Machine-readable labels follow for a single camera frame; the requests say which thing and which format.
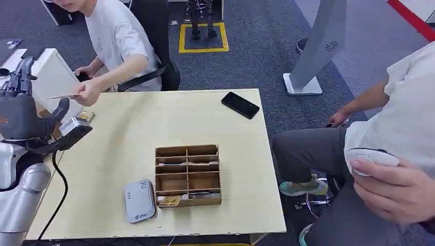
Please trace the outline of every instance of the handheld controller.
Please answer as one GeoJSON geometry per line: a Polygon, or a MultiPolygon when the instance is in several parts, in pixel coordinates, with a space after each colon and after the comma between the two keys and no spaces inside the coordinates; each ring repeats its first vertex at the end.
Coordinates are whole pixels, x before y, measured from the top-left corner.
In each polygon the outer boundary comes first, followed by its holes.
{"type": "MultiPolygon", "coordinates": [[[[354,148],[346,151],[345,155],[348,161],[352,161],[352,160],[368,161],[368,162],[373,162],[380,165],[392,166],[392,167],[397,167],[397,165],[399,165],[399,159],[397,159],[395,156],[389,154],[384,150],[354,148]]],[[[370,175],[359,172],[355,169],[354,171],[361,176],[370,177],[370,175]]]]}

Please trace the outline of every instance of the gray pants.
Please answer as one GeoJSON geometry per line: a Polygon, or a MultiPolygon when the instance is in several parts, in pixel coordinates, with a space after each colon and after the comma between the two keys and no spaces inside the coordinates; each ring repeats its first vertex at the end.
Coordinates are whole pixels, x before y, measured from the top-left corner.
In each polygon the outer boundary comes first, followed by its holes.
{"type": "Polygon", "coordinates": [[[308,246],[394,244],[408,226],[378,217],[354,191],[344,160],[345,134],[343,128],[306,129],[281,133],[273,141],[273,152],[284,180],[308,182],[311,169],[316,169],[347,181],[332,206],[311,227],[305,241],[308,246]]]}

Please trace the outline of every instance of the wooden table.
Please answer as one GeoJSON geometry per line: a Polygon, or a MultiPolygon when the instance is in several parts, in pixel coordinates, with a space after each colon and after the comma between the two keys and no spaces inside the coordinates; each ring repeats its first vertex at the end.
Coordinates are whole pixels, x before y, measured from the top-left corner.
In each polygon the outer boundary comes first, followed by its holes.
{"type": "MultiPolygon", "coordinates": [[[[257,89],[233,90],[261,106],[257,89]]],[[[229,90],[103,93],[88,108],[94,129],[65,151],[68,197],[43,239],[160,237],[285,232],[263,111],[248,120],[221,104],[229,90]],[[157,209],[125,218],[123,187],[154,182],[156,147],[219,145],[222,204],[157,209]]],[[[27,235],[37,239],[64,191],[55,174],[27,235]]]]}

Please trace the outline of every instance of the white power bank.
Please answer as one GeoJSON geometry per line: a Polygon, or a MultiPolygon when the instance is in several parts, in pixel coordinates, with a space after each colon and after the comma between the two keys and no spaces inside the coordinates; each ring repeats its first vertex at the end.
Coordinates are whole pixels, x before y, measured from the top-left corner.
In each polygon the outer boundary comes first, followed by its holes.
{"type": "Polygon", "coordinates": [[[124,187],[127,221],[136,223],[155,214],[154,195],[151,181],[145,179],[128,183],[124,187]]]}

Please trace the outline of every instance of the white cable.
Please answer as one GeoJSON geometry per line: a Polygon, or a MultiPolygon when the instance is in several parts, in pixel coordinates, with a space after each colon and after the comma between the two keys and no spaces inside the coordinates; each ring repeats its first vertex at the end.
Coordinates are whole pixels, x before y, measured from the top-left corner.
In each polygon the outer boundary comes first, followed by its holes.
{"type": "Polygon", "coordinates": [[[171,246],[172,242],[174,242],[175,236],[172,238],[171,242],[168,244],[168,246],[171,246]]]}

